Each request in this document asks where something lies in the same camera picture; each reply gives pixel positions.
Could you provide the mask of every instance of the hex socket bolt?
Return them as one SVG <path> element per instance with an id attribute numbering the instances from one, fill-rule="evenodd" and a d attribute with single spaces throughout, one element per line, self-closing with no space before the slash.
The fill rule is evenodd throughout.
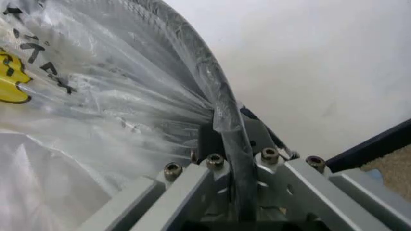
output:
<path id="1" fill-rule="evenodd" d="M 164 178 L 168 181 L 175 181 L 183 172 L 183 167 L 177 163 L 171 162 L 164 167 Z"/>
<path id="2" fill-rule="evenodd" d="M 261 151 L 261 160 L 269 165 L 278 163 L 279 156 L 276 148 L 265 148 Z"/>
<path id="3" fill-rule="evenodd" d="M 205 162 L 210 170 L 220 170 L 224 166 L 224 158 L 216 153 L 208 155 Z"/>
<path id="4" fill-rule="evenodd" d="M 320 173 L 324 172 L 325 161 L 321 157 L 312 155 L 306 158 L 306 162 Z"/>

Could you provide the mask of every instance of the white wall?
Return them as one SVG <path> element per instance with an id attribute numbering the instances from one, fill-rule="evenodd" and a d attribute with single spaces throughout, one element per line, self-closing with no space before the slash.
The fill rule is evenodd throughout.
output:
<path id="1" fill-rule="evenodd" d="M 332 157 L 411 117 L 410 0 L 165 0 L 238 100 L 303 156 Z"/>

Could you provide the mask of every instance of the bolt head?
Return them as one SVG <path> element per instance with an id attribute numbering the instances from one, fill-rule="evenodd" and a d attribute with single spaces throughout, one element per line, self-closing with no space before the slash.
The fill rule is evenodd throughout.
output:
<path id="1" fill-rule="evenodd" d="M 224 158 L 216 153 L 208 155 L 205 162 L 210 170 L 220 170 L 224 166 Z"/>
<path id="2" fill-rule="evenodd" d="M 325 161 L 321 157 L 312 155 L 306 158 L 306 162 L 320 173 L 324 172 Z"/>
<path id="3" fill-rule="evenodd" d="M 183 172 L 183 167 L 177 163 L 171 162 L 164 167 L 164 177 L 168 181 L 175 181 Z"/>
<path id="4" fill-rule="evenodd" d="M 279 156 L 280 154 L 276 148 L 265 148 L 261 151 L 261 160 L 270 165 L 278 163 Z"/>

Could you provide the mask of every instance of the yellow logo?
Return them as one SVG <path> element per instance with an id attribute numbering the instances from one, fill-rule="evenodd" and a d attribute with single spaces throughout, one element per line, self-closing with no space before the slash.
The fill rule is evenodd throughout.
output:
<path id="1" fill-rule="evenodd" d="M 19 89 L 19 83 L 31 80 L 24 73 L 24 66 L 19 57 L 0 48 L 0 101 L 8 103 L 26 103 L 31 98 Z"/>

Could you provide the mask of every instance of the clear plastic wrap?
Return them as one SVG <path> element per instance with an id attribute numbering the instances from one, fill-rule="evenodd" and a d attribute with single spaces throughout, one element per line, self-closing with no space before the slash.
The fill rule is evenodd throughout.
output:
<path id="1" fill-rule="evenodd" d="M 0 229 L 75 228 L 130 180 L 155 177 L 170 161 L 188 164 L 199 126 L 211 121 L 232 165 L 238 217 L 253 218 L 253 160 L 235 98 L 177 13 L 157 0 L 10 0 L 0 7 L 3 54 L 20 58 L 22 78 L 31 78 L 0 75 L 0 89 L 15 84 L 28 96 L 0 102 L 0 161 L 8 169 L 0 178 L 6 187 L 16 175 L 36 190 L 0 189 Z M 25 165 L 11 170 L 19 161 Z M 66 180 L 59 181 L 49 169 L 61 165 L 56 174 Z M 75 206 L 93 193 L 98 200 Z M 74 206 L 60 211 L 68 201 Z"/>

